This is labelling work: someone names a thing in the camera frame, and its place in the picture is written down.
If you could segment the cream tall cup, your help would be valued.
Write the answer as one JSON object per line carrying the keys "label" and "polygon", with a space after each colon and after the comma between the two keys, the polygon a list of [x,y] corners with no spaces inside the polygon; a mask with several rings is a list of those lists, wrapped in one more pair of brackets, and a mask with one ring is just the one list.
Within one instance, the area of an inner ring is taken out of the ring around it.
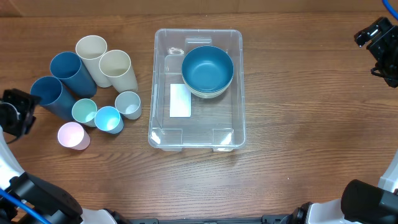
{"label": "cream tall cup", "polygon": [[122,50],[110,50],[99,61],[99,69],[119,92],[138,92],[130,56]]}
{"label": "cream tall cup", "polygon": [[107,42],[98,35],[87,35],[81,38],[75,46],[76,54],[82,59],[92,79],[101,88],[112,84],[100,70],[100,59],[108,51]]}

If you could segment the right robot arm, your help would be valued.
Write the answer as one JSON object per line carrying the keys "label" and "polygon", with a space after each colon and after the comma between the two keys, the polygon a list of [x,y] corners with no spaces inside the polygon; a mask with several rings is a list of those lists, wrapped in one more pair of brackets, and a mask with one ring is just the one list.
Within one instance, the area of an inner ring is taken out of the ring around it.
{"label": "right robot arm", "polygon": [[[371,74],[381,77],[389,87],[397,87],[397,26],[380,17],[354,35],[359,47],[366,46],[376,59]],[[378,185],[352,180],[341,198],[325,203],[308,202],[298,207],[281,223],[397,224],[397,155],[394,156]]]}

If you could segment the pink small cup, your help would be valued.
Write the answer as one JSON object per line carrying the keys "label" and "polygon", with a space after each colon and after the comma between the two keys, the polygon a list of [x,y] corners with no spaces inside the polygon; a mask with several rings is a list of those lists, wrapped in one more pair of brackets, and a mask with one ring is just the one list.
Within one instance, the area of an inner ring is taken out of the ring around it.
{"label": "pink small cup", "polygon": [[61,126],[58,130],[57,139],[63,147],[79,151],[86,149],[91,142],[83,126],[76,122],[65,123]]}

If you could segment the dark blue tall cup front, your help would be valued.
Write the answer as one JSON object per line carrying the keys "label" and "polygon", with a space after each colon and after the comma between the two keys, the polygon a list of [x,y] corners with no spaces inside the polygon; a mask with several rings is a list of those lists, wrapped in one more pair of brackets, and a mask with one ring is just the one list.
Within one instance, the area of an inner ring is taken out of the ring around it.
{"label": "dark blue tall cup front", "polygon": [[65,121],[73,121],[72,108],[76,99],[58,78],[39,78],[31,86],[30,94],[41,97],[40,106],[46,110]]}

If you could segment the dark blue tall cup back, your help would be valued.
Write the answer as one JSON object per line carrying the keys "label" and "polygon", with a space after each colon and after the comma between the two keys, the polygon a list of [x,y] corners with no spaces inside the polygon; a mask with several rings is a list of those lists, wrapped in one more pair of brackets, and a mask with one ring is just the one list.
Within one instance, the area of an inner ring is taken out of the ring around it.
{"label": "dark blue tall cup back", "polygon": [[92,98],[96,95],[96,83],[76,53],[61,52],[54,56],[50,72],[79,97]]}

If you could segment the cream tall cup front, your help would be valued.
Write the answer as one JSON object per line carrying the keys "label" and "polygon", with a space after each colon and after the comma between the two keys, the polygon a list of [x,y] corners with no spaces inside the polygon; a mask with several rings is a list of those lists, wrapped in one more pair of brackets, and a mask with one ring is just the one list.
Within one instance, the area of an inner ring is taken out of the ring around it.
{"label": "cream tall cup front", "polygon": [[119,92],[138,92],[130,56],[122,50],[110,50],[99,61],[99,69]]}

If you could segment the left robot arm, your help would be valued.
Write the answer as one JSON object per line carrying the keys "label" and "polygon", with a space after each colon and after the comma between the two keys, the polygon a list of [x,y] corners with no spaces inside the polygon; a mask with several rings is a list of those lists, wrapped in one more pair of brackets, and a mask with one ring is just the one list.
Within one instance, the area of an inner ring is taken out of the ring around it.
{"label": "left robot arm", "polygon": [[1,98],[1,223],[14,223],[18,209],[26,214],[18,223],[130,224],[118,212],[88,210],[65,190],[26,172],[5,140],[8,133],[18,140],[35,121],[41,97],[18,89],[5,90]]}

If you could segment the dark blue bowl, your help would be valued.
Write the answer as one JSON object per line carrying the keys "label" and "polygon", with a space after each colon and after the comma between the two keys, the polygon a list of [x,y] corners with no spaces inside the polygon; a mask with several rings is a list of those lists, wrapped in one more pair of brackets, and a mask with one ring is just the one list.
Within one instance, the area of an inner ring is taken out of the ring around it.
{"label": "dark blue bowl", "polygon": [[185,83],[202,93],[215,93],[227,87],[234,77],[232,58],[221,48],[204,45],[186,54],[182,62]]}

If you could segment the cream tall cup back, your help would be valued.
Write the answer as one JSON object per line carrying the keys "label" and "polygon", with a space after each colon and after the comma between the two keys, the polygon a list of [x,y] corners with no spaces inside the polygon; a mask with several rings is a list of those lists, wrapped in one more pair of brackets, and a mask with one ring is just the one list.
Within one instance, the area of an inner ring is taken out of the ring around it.
{"label": "cream tall cup back", "polygon": [[92,79],[101,88],[112,84],[100,70],[100,59],[108,51],[107,42],[98,35],[87,35],[81,38],[75,46],[76,54],[82,59]]}

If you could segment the dark blue tall cup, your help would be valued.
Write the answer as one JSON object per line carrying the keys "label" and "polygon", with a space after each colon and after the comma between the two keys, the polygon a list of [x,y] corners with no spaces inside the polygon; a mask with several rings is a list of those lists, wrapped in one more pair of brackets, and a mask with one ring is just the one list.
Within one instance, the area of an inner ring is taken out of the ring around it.
{"label": "dark blue tall cup", "polygon": [[50,72],[79,97],[92,98],[96,95],[96,83],[76,53],[61,52],[54,56]]}
{"label": "dark blue tall cup", "polygon": [[30,94],[41,97],[40,106],[46,110],[65,121],[73,121],[72,108],[76,99],[58,78],[39,78],[31,86]]}

